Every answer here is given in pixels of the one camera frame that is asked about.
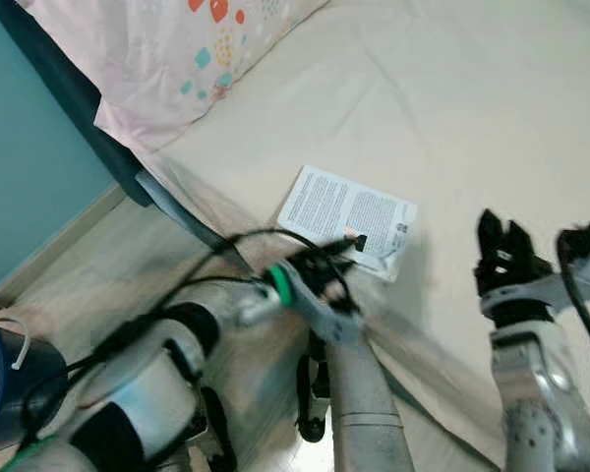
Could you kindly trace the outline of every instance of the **mattress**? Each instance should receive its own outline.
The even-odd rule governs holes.
[[[476,224],[515,218],[554,261],[590,220],[590,0],[332,0],[139,159],[223,234],[274,224],[305,164],[417,203],[397,281],[357,274],[359,300],[385,366],[502,464]],[[590,405],[590,344],[560,322]]]

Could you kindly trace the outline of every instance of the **pink pillowcase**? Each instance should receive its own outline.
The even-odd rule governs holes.
[[[326,0],[21,0],[99,88],[95,124],[170,143]]]

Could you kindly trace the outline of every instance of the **green ring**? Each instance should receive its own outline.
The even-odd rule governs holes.
[[[291,292],[291,286],[284,271],[279,265],[272,265],[268,268],[268,271],[275,281],[275,289],[277,290],[282,305],[287,307],[293,303],[293,293]]]
[[[36,442],[35,444],[31,444],[29,447],[27,447],[26,449],[24,449],[22,452],[20,452],[18,455],[16,455],[13,459],[11,459],[9,462],[7,462],[4,467],[2,467],[0,469],[0,472],[8,472],[9,470],[13,470],[13,468],[18,465],[20,462],[22,462],[24,459],[30,457],[31,455],[33,455],[35,452],[37,452],[38,449],[40,449],[44,444],[48,443],[51,440],[54,440],[55,436],[48,436],[47,438],[44,438],[43,440]]]

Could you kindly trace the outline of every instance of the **white cable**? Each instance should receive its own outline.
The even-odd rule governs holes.
[[[0,323],[1,322],[15,323],[17,325],[20,325],[20,327],[22,328],[22,331],[24,332],[24,343],[22,344],[22,349],[20,350],[20,354],[18,354],[18,358],[16,359],[16,362],[11,364],[11,369],[13,369],[14,371],[18,371],[20,369],[20,367],[22,366],[22,364],[24,363],[24,360],[27,357],[27,354],[29,353],[29,348],[30,348],[29,326],[26,323],[24,323],[22,320],[15,318],[15,317],[0,317]]]

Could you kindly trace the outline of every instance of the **bed frame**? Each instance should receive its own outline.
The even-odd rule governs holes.
[[[164,213],[213,247],[223,238],[181,206],[131,153],[93,125],[100,93],[15,0],[0,0],[0,22],[29,59],[50,93],[126,194]]]

